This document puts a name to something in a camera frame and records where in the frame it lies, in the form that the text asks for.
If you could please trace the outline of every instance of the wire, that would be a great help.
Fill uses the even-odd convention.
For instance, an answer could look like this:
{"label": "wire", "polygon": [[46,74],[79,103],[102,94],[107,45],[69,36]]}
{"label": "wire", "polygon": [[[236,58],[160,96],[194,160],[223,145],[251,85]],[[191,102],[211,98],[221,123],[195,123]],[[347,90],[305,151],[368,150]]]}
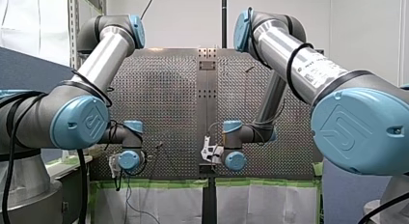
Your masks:
{"label": "wire", "polygon": [[130,207],[132,210],[134,210],[136,212],[139,212],[141,214],[146,214],[146,215],[150,216],[153,220],[155,220],[155,222],[157,224],[160,224],[159,220],[155,216],[153,216],[151,213],[146,212],[146,211],[142,211],[142,210],[136,210],[135,208],[132,207],[132,205],[130,205],[129,199],[132,196],[132,188],[130,187],[129,182],[130,182],[130,177],[128,177],[128,179],[127,179],[126,202],[125,202],[125,221],[126,221],[126,217],[127,217],[127,207]]}
{"label": "wire", "polygon": [[220,124],[220,123],[219,123],[219,122],[214,122],[213,124],[211,124],[211,125],[208,127],[208,129],[207,129],[207,136],[210,136],[211,128],[214,127],[214,126],[216,126],[216,125],[218,125],[218,124]]}
{"label": "wire", "polygon": [[144,19],[145,13],[147,12],[148,8],[150,7],[150,4],[152,3],[153,0],[150,0],[148,3],[147,7],[144,9],[144,12],[141,15],[141,20]]}
{"label": "wire", "polygon": [[265,125],[268,125],[268,124],[271,124],[271,123],[272,123],[272,125],[275,125],[275,122],[280,118],[281,114],[283,113],[283,110],[284,110],[285,106],[286,106],[286,99],[284,98],[283,99],[283,104],[282,104],[282,106],[280,108],[280,111],[277,113],[277,115],[275,115],[274,117],[268,119],[267,121],[264,121],[264,122],[261,122],[261,123],[254,122],[254,124],[256,126],[265,126]]}
{"label": "wire", "polygon": [[81,211],[79,212],[78,223],[85,224],[87,218],[87,205],[88,205],[88,185],[87,185],[87,165],[85,164],[84,152],[77,150],[79,164],[81,166]]}
{"label": "wire", "polygon": [[117,191],[117,192],[121,190],[122,178],[123,178],[123,170],[121,169],[121,171],[120,171],[120,183],[118,184],[118,177],[117,176],[115,176],[115,178],[114,178],[115,191]]}
{"label": "wire", "polygon": [[257,143],[259,146],[264,146],[264,144],[266,143],[266,141],[264,140],[264,138],[262,137],[261,133],[259,133],[259,131],[257,130],[257,128],[251,124],[246,124],[244,126],[248,126],[249,128],[251,128],[261,139],[262,143]]}
{"label": "wire", "polygon": [[6,182],[3,190],[3,200],[2,200],[2,212],[3,212],[3,222],[5,224],[10,224],[10,218],[9,218],[9,212],[8,212],[8,202],[9,202],[9,193],[10,193],[10,187],[12,185],[12,178],[13,178],[13,171],[14,171],[14,150],[15,150],[15,145],[14,142],[16,141],[16,136],[17,136],[17,131],[18,127],[20,126],[21,121],[23,120],[24,116],[29,112],[29,110],[43,97],[45,97],[46,94],[41,94],[37,96],[36,98],[33,99],[31,104],[24,109],[24,111],[18,116],[17,121],[15,122],[15,125],[13,126],[12,130],[12,135],[10,138],[10,146],[9,146],[9,166],[7,169],[7,176],[6,176]]}
{"label": "wire", "polygon": [[396,205],[397,203],[403,202],[405,200],[409,199],[409,192],[405,193],[399,197],[394,198],[393,200],[385,203],[384,205],[381,205],[380,207],[376,208],[375,210],[371,211],[370,213],[368,213],[367,215],[365,215],[359,222],[358,224],[366,224],[368,221],[370,221],[370,219],[378,214],[379,212]]}
{"label": "wire", "polygon": [[117,136],[118,126],[123,126],[123,124],[119,124],[116,120],[111,120],[111,125],[109,126],[109,132],[108,132],[108,143],[103,149],[104,151],[108,149],[108,147],[112,144],[113,140]]}

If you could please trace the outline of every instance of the end effector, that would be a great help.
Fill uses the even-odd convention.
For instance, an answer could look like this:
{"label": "end effector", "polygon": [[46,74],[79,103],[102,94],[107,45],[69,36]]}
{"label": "end effector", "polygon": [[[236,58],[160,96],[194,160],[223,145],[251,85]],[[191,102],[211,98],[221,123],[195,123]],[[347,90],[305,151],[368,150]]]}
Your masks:
{"label": "end effector", "polygon": [[123,149],[121,153],[109,157],[113,178],[119,176],[121,172],[132,175],[137,169],[139,172],[145,169],[148,156],[142,149],[142,134],[143,123],[140,121],[125,121],[123,125],[114,124],[105,131],[99,143],[121,144]]}

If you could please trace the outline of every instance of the metal pegboard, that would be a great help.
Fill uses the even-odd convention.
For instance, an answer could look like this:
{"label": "metal pegboard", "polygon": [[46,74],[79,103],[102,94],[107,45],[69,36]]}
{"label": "metal pegboard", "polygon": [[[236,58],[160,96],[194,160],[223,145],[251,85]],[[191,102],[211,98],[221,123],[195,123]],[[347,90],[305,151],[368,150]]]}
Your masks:
{"label": "metal pegboard", "polygon": [[[109,96],[112,119],[141,120],[144,150],[152,155],[140,177],[192,179],[199,175],[197,143],[197,49],[139,50],[125,59]],[[107,155],[92,163],[93,180],[110,179]]]}
{"label": "metal pegboard", "polygon": [[[218,117],[225,120],[254,120],[271,71],[248,54],[232,50],[218,52]],[[278,139],[259,146],[243,145],[248,158],[239,173],[217,167],[223,177],[259,177],[304,180],[314,176],[313,162],[322,160],[310,129],[310,107],[299,101],[290,90],[286,93],[285,109],[277,123]],[[221,142],[222,127],[218,126],[217,141]]]}
{"label": "metal pegboard", "polygon": [[[215,70],[199,69],[203,57],[199,57],[199,49],[138,50],[124,61],[112,83],[115,91],[109,94],[114,101],[111,114],[118,122],[144,122],[144,149],[152,160],[140,177],[198,178],[208,127],[214,121],[250,123],[256,116],[271,71],[247,54],[213,50],[217,52]],[[244,171],[232,173],[221,166],[217,167],[220,176],[310,180],[314,176],[312,163],[322,156],[314,145],[309,117],[309,106],[288,92],[277,124],[278,140],[263,147],[244,145],[248,157]],[[218,142],[221,132],[219,125]],[[120,149],[111,146],[93,161],[92,180],[111,178],[107,155]]]}

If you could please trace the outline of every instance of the metal frame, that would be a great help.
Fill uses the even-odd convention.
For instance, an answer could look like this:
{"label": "metal frame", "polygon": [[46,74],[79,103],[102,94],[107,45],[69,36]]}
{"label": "metal frame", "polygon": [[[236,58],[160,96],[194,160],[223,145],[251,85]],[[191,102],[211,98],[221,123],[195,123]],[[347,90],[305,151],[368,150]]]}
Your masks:
{"label": "metal frame", "polygon": [[79,5],[78,0],[68,0],[69,13],[69,65],[77,69],[80,67],[80,60],[77,52],[76,40],[79,32]]}

